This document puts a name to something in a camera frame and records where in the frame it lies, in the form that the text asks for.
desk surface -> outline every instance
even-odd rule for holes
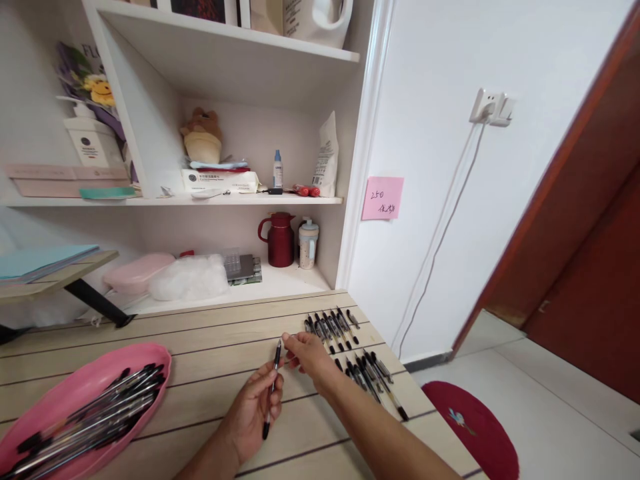
[[[214,432],[250,374],[273,359],[280,334],[303,331],[308,311],[336,305],[355,314],[361,323],[357,330],[360,347],[376,352],[393,374],[394,393],[409,416],[406,427],[464,478],[486,479],[343,291],[140,315],[118,330],[104,323],[98,329],[80,324],[29,332],[0,347],[0,435],[42,394],[84,364],[126,345],[160,343],[173,356],[163,404],[138,438],[94,478],[170,479]],[[335,355],[342,365],[346,364],[345,356]],[[239,476],[279,479],[291,477],[293,469],[309,479],[371,478],[347,432],[308,376],[288,369],[282,374],[282,414],[268,441]],[[383,400],[399,419],[388,396]]]

plush toy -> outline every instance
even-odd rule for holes
[[[220,163],[222,132],[218,126],[218,115],[213,110],[205,112],[198,107],[193,110],[191,120],[180,128],[185,137],[185,147],[191,161]]]
[[[193,110],[191,120],[186,127],[180,129],[180,133],[185,137],[191,132],[207,132],[222,142],[222,132],[218,126],[218,114],[213,110],[205,112],[204,109],[198,107]]]
[[[115,106],[111,86],[104,75],[87,75],[83,86],[91,92],[91,100],[94,102],[107,107]]]

cotton pad bag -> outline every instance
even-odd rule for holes
[[[335,134],[335,112],[320,127],[320,152],[311,184],[320,189],[321,197],[335,197],[338,172],[338,138]]]

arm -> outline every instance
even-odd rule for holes
[[[404,428],[350,378],[338,370],[320,339],[310,333],[282,336],[291,359],[300,365],[340,418],[378,479],[454,480],[460,476]]]
[[[275,391],[269,396],[274,380]],[[260,367],[240,390],[218,430],[175,480],[234,478],[240,466],[260,450],[268,410],[271,410],[271,422],[280,416],[283,384],[282,375],[276,377],[272,361]]]

tile floor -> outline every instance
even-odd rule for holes
[[[449,364],[412,374],[480,399],[511,438],[523,480],[638,480],[640,405],[482,312]]]

